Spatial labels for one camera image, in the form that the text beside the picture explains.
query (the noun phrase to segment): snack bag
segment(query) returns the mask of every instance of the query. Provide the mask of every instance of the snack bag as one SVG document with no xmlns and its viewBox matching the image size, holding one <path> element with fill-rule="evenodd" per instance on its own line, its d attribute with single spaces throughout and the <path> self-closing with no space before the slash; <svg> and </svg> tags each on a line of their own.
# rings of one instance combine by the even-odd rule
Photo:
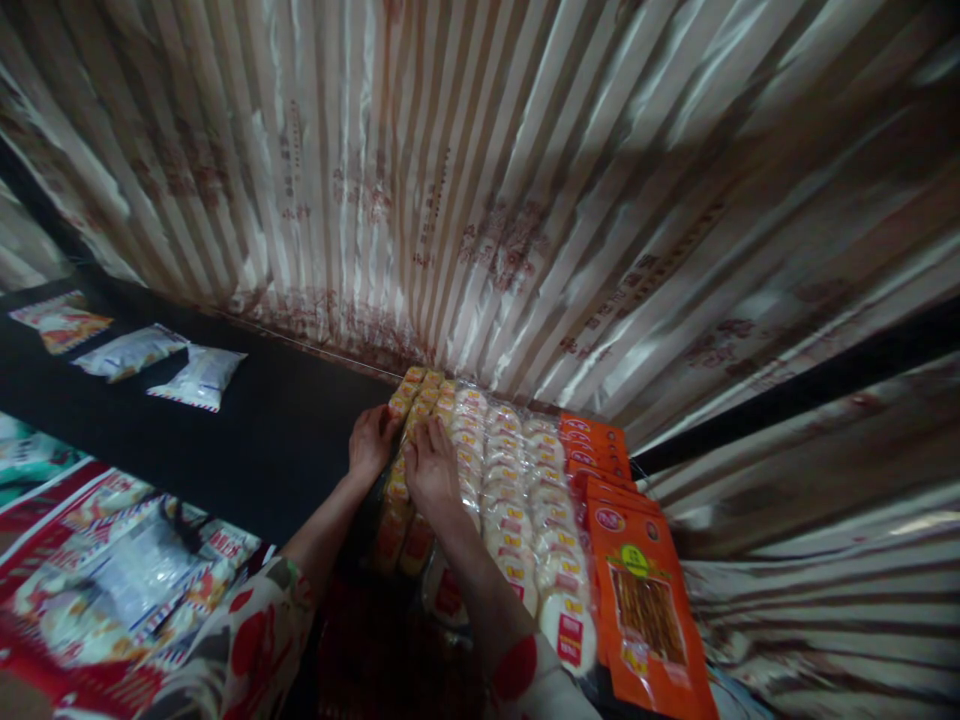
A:
<svg viewBox="0 0 960 720">
<path fill-rule="evenodd" d="M 587 523 L 600 588 L 600 660 L 614 695 L 670 717 L 716 718 L 703 644 L 680 561 L 656 505 L 587 479 Z"/>
<path fill-rule="evenodd" d="M 83 293 L 74 290 L 14 310 L 9 315 L 17 322 L 36 328 L 47 352 L 60 355 L 103 332 L 113 322 L 113 318 L 87 312 L 83 309 L 86 306 Z"/>
<path fill-rule="evenodd" d="M 373 569 L 381 575 L 393 575 L 412 515 L 410 505 L 384 501 L 371 558 Z"/>
<path fill-rule="evenodd" d="M 73 361 L 89 375 L 100 375 L 108 383 L 136 375 L 145 367 L 163 360 L 189 341 L 159 323 L 122 335 Z"/>
<path fill-rule="evenodd" d="M 147 395 L 176 400 L 194 407 L 220 412 L 223 391 L 246 353 L 218 350 L 202 345 L 187 347 L 190 360 L 170 382 L 155 385 Z"/>
</svg>

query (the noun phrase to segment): white package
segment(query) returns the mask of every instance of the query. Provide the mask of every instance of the white package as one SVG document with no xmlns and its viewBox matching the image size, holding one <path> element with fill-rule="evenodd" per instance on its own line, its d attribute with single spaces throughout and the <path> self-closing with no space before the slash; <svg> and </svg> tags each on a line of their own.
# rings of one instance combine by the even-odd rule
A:
<svg viewBox="0 0 960 720">
<path fill-rule="evenodd" d="M 89 375 L 100 375 L 107 382 L 115 383 L 136 375 L 188 344 L 186 338 L 154 323 L 91 350 L 71 364 L 83 368 Z"/>
<path fill-rule="evenodd" d="M 190 345 L 187 352 L 190 353 L 187 366 L 170 382 L 147 390 L 147 395 L 176 400 L 210 412 L 220 412 L 223 392 L 227 389 L 237 365 L 247 356 L 246 353 L 202 345 Z"/>
</svg>

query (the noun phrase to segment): red label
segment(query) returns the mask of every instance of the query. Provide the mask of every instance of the red label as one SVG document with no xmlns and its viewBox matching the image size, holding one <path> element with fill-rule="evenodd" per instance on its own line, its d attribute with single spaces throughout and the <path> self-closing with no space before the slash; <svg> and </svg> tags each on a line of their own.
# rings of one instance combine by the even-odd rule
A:
<svg viewBox="0 0 960 720">
<path fill-rule="evenodd" d="M 557 655 L 571 665 L 580 667 L 583 648 L 583 623 L 569 615 L 560 615 L 560 630 L 557 633 Z"/>
<path fill-rule="evenodd" d="M 447 568 L 443 571 L 443 577 L 440 578 L 440 588 L 437 590 L 437 601 L 434 605 L 440 612 L 453 617 L 460 611 L 462 604 L 460 587 L 450 568 Z"/>
</svg>

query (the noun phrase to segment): plastic wrapper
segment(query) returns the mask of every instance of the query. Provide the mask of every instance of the plastic wrapper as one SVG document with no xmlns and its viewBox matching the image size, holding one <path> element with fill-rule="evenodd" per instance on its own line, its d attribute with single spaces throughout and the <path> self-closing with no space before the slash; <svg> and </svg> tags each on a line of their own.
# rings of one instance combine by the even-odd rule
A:
<svg viewBox="0 0 960 720">
<path fill-rule="evenodd" d="M 410 505 L 390 501 L 383 503 L 370 558 L 371 567 L 381 575 L 393 575 L 412 516 Z"/>
<path fill-rule="evenodd" d="M 537 590 L 546 595 L 552 590 L 564 590 L 590 600 L 590 578 L 587 567 L 565 552 L 553 552 L 538 558 Z"/>
<path fill-rule="evenodd" d="M 103 332 L 112 318 L 87 312 L 79 290 L 22 307 L 9 313 L 17 322 L 35 328 L 51 355 L 60 355 Z"/>
<path fill-rule="evenodd" d="M 403 382 L 411 382 L 414 385 L 419 385 L 421 382 L 423 382 L 423 377 L 426 374 L 427 374 L 426 368 L 422 368 L 415 365 L 413 367 L 407 368 L 407 372 L 403 376 Z"/>
<path fill-rule="evenodd" d="M 538 616 L 544 634 L 574 677 L 583 677 L 596 664 L 597 631 L 590 608 L 579 595 L 563 590 L 547 593 Z"/>
<path fill-rule="evenodd" d="M 427 614 L 446 627 L 462 628 L 470 622 L 460 595 L 460 586 L 439 548 L 434 550 L 430 565 L 423 574 L 420 601 Z"/>
<path fill-rule="evenodd" d="M 163 325 L 154 324 L 122 335 L 77 358 L 72 364 L 90 375 L 99 375 L 107 382 L 115 383 L 136 375 L 187 344 L 186 338 Z"/>
<path fill-rule="evenodd" d="M 424 388 L 436 388 L 437 394 L 440 393 L 440 383 L 443 382 L 443 373 L 439 370 L 427 370 L 423 376 Z"/>
<path fill-rule="evenodd" d="M 601 661 L 617 698 L 677 718 L 715 717 L 703 645 L 666 519 L 652 501 L 586 483 Z"/>
<path fill-rule="evenodd" d="M 187 366 L 170 382 L 147 390 L 147 395 L 220 412 L 223 393 L 246 353 L 202 345 L 189 345 L 187 352 L 190 356 Z"/>
<path fill-rule="evenodd" d="M 404 540 L 403 550 L 400 552 L 400 560 L 397 563 L 400 572 L 407 577 L 419 576 L 430 558 L 433 541 L 434 534 L 430 524 L 423 515 L 417 513 L 413 516 L 410 529 L 407 531 L 407 539 Z"/>
<path fill-rule="evenodd" d="M 516 555 L 504 554 L 494 559 L 503 577 L 513 588 L 513 591 L 520 598 L 523 606 L 532 617 L 537 616 L 537 601 L 539 594 L 534 580 L 533 563 L 529 557 L 517 557 Z"/>
</svg>

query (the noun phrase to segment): patterned clothing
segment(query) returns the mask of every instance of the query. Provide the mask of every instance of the patterned clothing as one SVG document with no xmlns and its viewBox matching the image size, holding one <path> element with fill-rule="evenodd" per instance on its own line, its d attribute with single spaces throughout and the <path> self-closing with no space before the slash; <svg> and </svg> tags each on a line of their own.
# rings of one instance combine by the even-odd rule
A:
<svg viewBox="0 0 960 720">
<path fill-rule="evenodd" d="M 170 675 L 141 720 L 278 717 L 312 622 L 307 581 L 292 562 L 274 558 L 204 625 L 190 658 Z M 540 634 L 510 651 L 491 691 L 504 718 L 599 717 Z"/>
</svg>

